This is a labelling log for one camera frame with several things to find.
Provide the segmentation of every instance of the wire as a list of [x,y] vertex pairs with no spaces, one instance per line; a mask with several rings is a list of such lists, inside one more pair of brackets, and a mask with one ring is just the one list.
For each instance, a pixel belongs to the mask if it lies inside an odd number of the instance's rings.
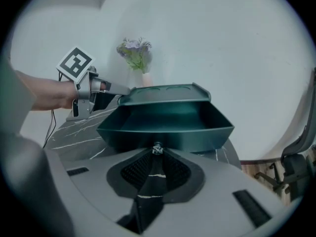
[[[61,78],[63,77],[63,74],[61,72],[59,72],[59,75],[58,75],[58,81],[61,81]],[[50,112],[50,115],[51,115],[51,118],[50,118],[50,125],[49,125],[49,128],[48,128],[48,131],[47,131],[47,134],[46,134],[46,137],[45,137],[45,141],[44,141],[44,145],[43,145],[43,148],[45,148],[50,136],[53,134],[55,128],[56,128],[56,118],[55,118],[55,113],[54,113],[54,110],[51,110]],[[53,124],[53,119],[54,119],[54,128],[53,130],[50,132],[51,130],[51,125]]]

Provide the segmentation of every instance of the green tray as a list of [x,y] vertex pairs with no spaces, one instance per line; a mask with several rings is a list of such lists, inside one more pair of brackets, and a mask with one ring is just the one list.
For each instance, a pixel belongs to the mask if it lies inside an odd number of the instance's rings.
[[112,147],[164,147],[200,152],[221,148],[234,126],[196,84],[135,88],[97,128]]

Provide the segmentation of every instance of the white wall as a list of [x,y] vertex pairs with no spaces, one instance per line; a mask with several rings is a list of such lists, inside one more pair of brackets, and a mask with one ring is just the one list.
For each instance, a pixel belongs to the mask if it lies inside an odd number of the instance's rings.
[[[11,59],[56,79],[56,64],[77,44],[101,76],[140,86],[116,54],[124,37],[152,43],[154,84],[194,81],[210,91],[236,127],[240,159],[280,156],[301,132],[316,50],[285,0],[105,0],[101,10],[41,0],[20,18]],[[56,111],[58,125],[67,114]],[[42,143],[49,122],[48,112],[31,112],[22,134]]]

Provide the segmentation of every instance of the black marble table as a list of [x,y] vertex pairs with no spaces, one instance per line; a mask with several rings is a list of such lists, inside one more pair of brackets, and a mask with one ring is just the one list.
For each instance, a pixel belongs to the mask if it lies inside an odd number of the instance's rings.
[[[61,161],[76,161],[118,154],[96,131],[98,125],[117,108],[116,96],[105,110],[93,112],[88,119],[65,122],[50,137],[46,149],[55,150]],[[225,162],[241,169],[238,155],[228,140],[221,149],[193,153]]]

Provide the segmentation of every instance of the flower bouquet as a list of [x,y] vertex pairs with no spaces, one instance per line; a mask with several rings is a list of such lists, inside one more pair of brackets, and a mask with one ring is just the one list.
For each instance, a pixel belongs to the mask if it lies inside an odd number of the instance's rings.
[[149,49],[152,47],[150,42],[140,38],[138,40],[129,40],[124,38],[123,43],[117,47],[117,52],[125,59],[132,70],[141,70],[143,86],[153,86],[152,78],[149,74],[148,64],[151,61]]

